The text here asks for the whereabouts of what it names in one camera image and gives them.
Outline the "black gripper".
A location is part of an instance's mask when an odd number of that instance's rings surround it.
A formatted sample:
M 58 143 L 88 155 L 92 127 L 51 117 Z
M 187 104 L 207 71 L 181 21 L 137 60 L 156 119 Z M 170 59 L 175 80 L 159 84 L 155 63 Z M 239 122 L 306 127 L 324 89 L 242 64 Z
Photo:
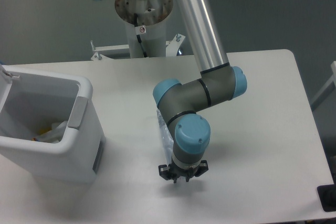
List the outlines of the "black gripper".
M 181 169 L 176 164 L 159 165 L 159 175 L 165 180 L 172 180 L 177 183 L 179 177 L 185 177 L 185 181 L 189 182 L 193 177 L 200 177 L 209 170 L 207 160 L 201 160 L 199 165 L 188 169 Z

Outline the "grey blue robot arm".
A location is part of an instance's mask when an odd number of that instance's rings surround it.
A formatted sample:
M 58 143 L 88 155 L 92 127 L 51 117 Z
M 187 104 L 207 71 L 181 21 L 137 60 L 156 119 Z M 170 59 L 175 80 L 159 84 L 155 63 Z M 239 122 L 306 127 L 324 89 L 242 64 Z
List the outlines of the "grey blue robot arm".
M 165 180 L 189 180 L 208 170 L 204 152 L 210 141 L 209 123 L 198 112 L 245 93 L 246 77 L 232 67 L 219 41 L 207 0 L 115 0 L 115 10 L 127 28 L 132 58 L 166 54 L 164 22 L 178 4 L 201 74 L 181 84 L 167 79 L 157 84 L 153 97 L 173 139 L 172 156 L 159 166 Z

